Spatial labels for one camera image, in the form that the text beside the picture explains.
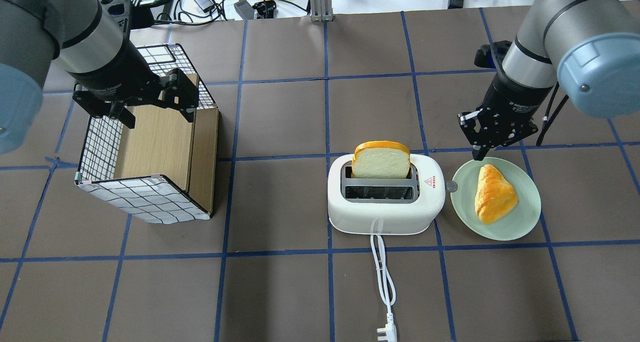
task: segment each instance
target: box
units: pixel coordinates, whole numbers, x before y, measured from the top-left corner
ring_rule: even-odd
[[[138,48],[158,75],[179,67],[197,72],[178,44]],[[90,118],[75,184],[151,223],[172,224],[213,215],[218,107],[198,81],[194,123],[173,109],[130,108],[135,128],[118,120]]]

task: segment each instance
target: golden brown pastry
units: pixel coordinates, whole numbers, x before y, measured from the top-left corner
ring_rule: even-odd
[[[483,224],[492,224],[505,217],[518,204],[518,194],[500,171],[485,164],[478,175],[475,213]]]

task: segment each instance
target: white plug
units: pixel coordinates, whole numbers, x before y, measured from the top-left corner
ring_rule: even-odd
[[[398,331],[396,330],[396,324],[394,323],[393,313],[386,314],[386,324],[382,328],[377,329],[377,340],[398,342]]]

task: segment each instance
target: wooden board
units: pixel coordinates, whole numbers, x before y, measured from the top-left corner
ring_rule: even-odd
[[[197,86],[198,75],[188,76]],[[135,116],[135,128],[122,130],[114,178],[162,174],[187,190],[194,123],[174,109],[154,105],[139,105],[130,111]]]
[[[189,196],[213,212],[213,188],[218,150],[218,108],[196,110]]]

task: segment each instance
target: white power cord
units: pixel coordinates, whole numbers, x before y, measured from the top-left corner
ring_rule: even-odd
[[[385,242],[382,240],[382,235],[372,234],[371,238],[371,252],[375,259],[375,269],[377,274],[377,288],[380,292],[380,298],[386,305],[386,324],[382,328],[377,329],[378,341],[398,342],[398,331],[396,330],[396,324],[394,323],[394,313],[391,312],[391,306],[396,303],[396,286],[391,279],[391,274],[387,269],[387,251],[385,250]]]

